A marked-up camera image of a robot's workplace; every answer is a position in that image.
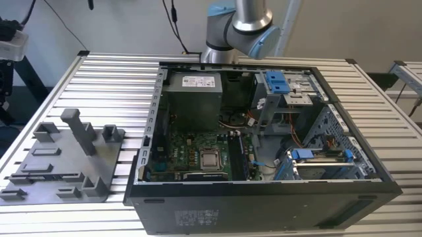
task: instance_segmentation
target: white wall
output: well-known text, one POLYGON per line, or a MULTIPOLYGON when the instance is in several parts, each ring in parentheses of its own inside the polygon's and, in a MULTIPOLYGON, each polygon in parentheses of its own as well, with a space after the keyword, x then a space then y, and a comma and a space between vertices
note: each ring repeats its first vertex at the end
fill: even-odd
MULTIPOLYGON (((190 51, 206 46, 208 6, 216 0, 176 0, 178 26, 190 51)), ((69 28, 93 52, 181 54, 161 0, 49 0, 69 28)), ((274 23, 282 24, 288 0, 269 0, 274 23)), ((0 16, 23 19, 31 0, 0 0, 0 16)), ((83 47, 43 0, 38 0, 25 31, 27 56, 47 86, 54 86, 83 47)), ((21 79, 15 85, 23 85, 21 79)))
POLYGON ((304 0, 285 56, 355 58, 368 72, 422 61, 421 0, 304 0))

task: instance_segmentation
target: blue plastic clip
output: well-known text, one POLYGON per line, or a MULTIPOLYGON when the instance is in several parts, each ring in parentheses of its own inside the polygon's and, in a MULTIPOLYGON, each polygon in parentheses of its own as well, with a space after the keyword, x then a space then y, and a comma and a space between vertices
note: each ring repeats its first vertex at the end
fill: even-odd
POLYGON ((285 74, 282 72, 268 71, 266 72, 266 82, 272 87, 272 92, 276 94, 289 94, 290 86, 286 81, 285 74))

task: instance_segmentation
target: motherboard chip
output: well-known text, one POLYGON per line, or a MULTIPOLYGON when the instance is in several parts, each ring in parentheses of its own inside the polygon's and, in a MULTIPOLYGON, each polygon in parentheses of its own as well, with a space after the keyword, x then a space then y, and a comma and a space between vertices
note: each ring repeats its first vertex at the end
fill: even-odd
POLYGON ((205 148, 201 150, 201 169, 202 170, 220 170, 218 149, 205 148))

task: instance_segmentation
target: metal chassis frame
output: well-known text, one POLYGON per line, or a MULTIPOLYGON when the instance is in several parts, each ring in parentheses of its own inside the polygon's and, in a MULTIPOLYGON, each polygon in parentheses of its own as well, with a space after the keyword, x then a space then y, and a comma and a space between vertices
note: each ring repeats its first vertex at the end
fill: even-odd
MULTIPOLYGON (((166 66, 165 69, 174 69, 177 67, 190 70, 193 67, 198 67, 201 69, 205 69, 206 66, 213 67, 234 67, 234 65, 225 65, 225 64, 200 64, 200 63, 173 63, 173 62, 162 62, 161 66, 166 66)), ((258 68, 261 66, 257 65, 236 65, 238 69, 241 68, 258 68)), ((141 152, 138 154, 138 157, 134 159, 133 162, 133 168, 132 168, 132 174, 129 179, 129 186, 125 194, 125 203, 126 205, 133 205, 136 209, 138 208, 138 205, 141 202, 148 202, 150 199, 154 198, 156 201, 164 201, 165 198, 185 198, 185 197, 213 197, 213 196, 221 196, 221 194, 225 194, 225 197, 229 196, 272 196, 272 195, 290 195, 294 200, 294 195, 322 195, 322 194, 360 194, 361 200, 373 200, 375 202, 365 206, 359 212, 356 212, 351 217, 348 217, 347 220, 343 220, 343 222, 337 223, 336 220, 328 220, 326 222, 322 222, 317 229, 345 229, 347 227, 352 226, 359 220, 361 220, 368 214, 371 214, 375 210, 377 210, 383 205, 385 205, 391 200, 393 200, 401 193, 401 188, 396 181, 392 178, 392 175, 389 174, 385 166, 383 165, 380 158, 373 151, 369 142, 364 138, 363 133, 360 132, 360 129, 357 125, 353 122, 353 119, 345 110, 341 101, 333 91, 333 88, 330 87, 328 81, 325 80, 318 68, 316 67, 297 67, 297 66, 262 66, 264 68, 269 69, 297 69, 297 70, 312 70, 317 81, 320 82, 328 96, 329 101, 334 105, 338 113, 341 114, 349 128, 352 135, 357 138, 361 147, 364 148, 369 159, 377 169, 377 173, 384 180, 384 182, 308 182, 308 183, 289 183, 284 181, 274 181, 274 182, 266 182, 260 184, 252 184, 252 183, 225 183, 225 184, 189 184, 189 185, 181 185, 180 183, 172 184, 168 183, 164 184, 154 184, 154 183, 144 183, 141 184, 138 180, 136 180, 136 177, 138 177, 138 169, 140 165, 146 165, 149 162, 150 157, 150 148, 153 143, 146 142, 144 143, 144 146, 141 148, 141 152)), ((153 98, 153 103, 157 102, 156 106, 153 104, 153 109, 150 110, 150 117, 149 122, 146 126, 146 136, 153 135, 153 127, 150 126, 150 122, 156 122, 157 118, 157 112, 154 111, 154 108, 158 108, 158 102, 161 95, 161 88, 162 88, 162 80, 166 78, 165 72, 158 72, 158 84, 156 86, 156 93, 153 98)))

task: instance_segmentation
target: cable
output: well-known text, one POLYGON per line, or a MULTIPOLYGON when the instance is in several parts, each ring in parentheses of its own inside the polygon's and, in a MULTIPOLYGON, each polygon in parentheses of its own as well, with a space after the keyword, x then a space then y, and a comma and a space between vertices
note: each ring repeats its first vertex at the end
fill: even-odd
POLYGON ((397 96, 397 99, 396 99, 396 104, 397 104, 397 102, 399 102, 399 99, 401 98, 401 95, 403 95, 403 93, 404 93, 405 87, 407 87, 407 83, 405 83, 405 85, 404 85, 404 87, 403 87, 401 93, 399 93, 399 96, 397 96))
POLYGON ((218 122, 220 122, 220 124, 222 124, 225 127, 229 127, 229 128, 233 128, 233 129, 245 128, 245 126, 244 126, 244 127, 230 126, 230 125, 225 124, 222 121, 218 121, 218 122))
POLYGON ((27 16, 26 16, 26 18, 23 19, 23 21, 21 22, 21 24, 22 24, 23 26, 26 26, 27 23, 29 23, 29 21, 30 21, 30 17, 31 17, 31 15, 33 15, 33 10, 34 10, 34 6, 35 6, 35 2, 37 2, 37 0, 33 0, 33 3, 31 3, 31 6, 30 6, 30 11, 29 11, 29 13, 27 13, 27 16))
POLYGON ((417 106, 415 106, 415 107, 412 108, 412 111, 411 111, 409 117, 411 117, 412 115, 415 115, 416 110, 417 110, 417 106))
POLYGON ((169 23, 170 23, 172 30, 173 30, 173 32, 174 32, 174 35, 177 36, 177 38, 178 38, 178 40, 180 40, 180 42, 181 42, 181 44, 182 44, 184 50, 186 51, 186 53, 190 53, 190 51, 189 51, 188 48, 185 47, 185 44, 184 44, 184 42, 182 42, 182 39, 181 39, 180 34, 178 34, 178 33, 176 32, 176 30, 174 30, 174 26, 173 26, 172 19, 170 19, 170 14, 169 14, 169 9, 168 9, 168 5, 166 5, 166 1, 165 1, 165 0, 162 0, 162 1, 164 1, 164 5, 165 5, 165 9, 166 9, 166 14, 168 14, 168 19, 169 19, 169 23))
POLYGON ((302 142, 301 142, 301 139, 298 138, 298 135, 297 135, 297 132, 296 132, 296 129, 293 127, 293 120, 292 120, 292 114, 289 114, 289 120, 290 120, 290 132, 292 132, 292 138, 294 140, 294 142, 297 143, 297 145, 304 148, 304 146, 301 145, 302 142))
POLYGON ((57 12, 55 9, 54 9, 54 7, 50 5, 50 3, 47 2, 47 0, 45 0, 45 2, 46 2, 46 4, 49 5, 49 7, 51 8, 51 10, 54 11, 54 13, 55 13, 55 15, 58 16, 59 20, 62 21, 62 23, 63 23, 66 29, 71 32, 71 34, 74 35, 74 37, 77 38, 77 40, 79 41, 79 43, 82 44, 82 46, 85 47, 85 49, 89 50, 87 47, 85 46, 85 44, 82 43, 82 41, 79 40, 78 36, 74 34, 74 32, 71 31, 71 29, 67 27, 67 25, 66 25, 66 23, 65 23, 62 17, 59 16, 58 12, 57 12))

